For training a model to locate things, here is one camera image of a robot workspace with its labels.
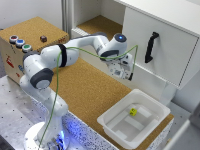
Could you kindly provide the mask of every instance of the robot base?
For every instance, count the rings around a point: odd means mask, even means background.
[[[35,140],[35,137],[37,136],[39,130],[44,125],[44,122],[40,122],[32,126],[25,134],[24,137],[24,149],[25,150],[49,150],[48,146],[40,146],[39,149],[39,141]],[[69,145],[69,138],[65,138],[65,147],[68,147]]]

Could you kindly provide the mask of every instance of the yellow object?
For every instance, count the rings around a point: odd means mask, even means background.
[[[137,114],[137,109],[132,108],[132,109],[130,110],[130,115],[131,115],[131,116],[135,116],[136,114]]]

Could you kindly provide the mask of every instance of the cork board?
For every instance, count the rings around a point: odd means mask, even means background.
[[[32,18],[0,31],[0,37],[8,43],[9,37],[12,35],[17,35],[20,39],[25,40],[26,44],[32,46],[33,50],[46,47],[56,40],[68,36],[66,32],[40,17]],[[47,42],[43,43],[40,41],[40,36],[42,35],[47,37]]]
[[[105,32],[109,40],[111,40],[116,33],[122,33],[122,27],[122,25],[103,16],[97,16],[94,19],[78,25],[78,28],[89,34]]]
[[[59,81],[58,94],[69,105],[69,110],[123,150],[104,133],[102,126],[97,123],[97,118],[130,93],[131,89],[81,58],[74,65],[59,70]],[[55,75],[50,87],[56,90]],[[145,150],[172,119],[173,115],[169,115],[136,150]]]

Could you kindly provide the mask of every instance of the wooden shelf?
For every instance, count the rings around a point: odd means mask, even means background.
[[[122,33],[123,26],[107,19],[103,16],[97,16],[89,21],[77,26],[89,34],[96,32],[105,32],[108,39],[111,40],[116,33]]]

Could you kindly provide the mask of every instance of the brown desk surface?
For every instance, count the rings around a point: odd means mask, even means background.
[[[56,75],[50,86],[56,90]],[[123,148],[104,133],[97,118],[129,92],[131,89],[81,58],[74,65],[59,70],[58,93],[69,110],[119,149]],[[173,115],[169,115],[136,150],[145,150],[172,119]]]

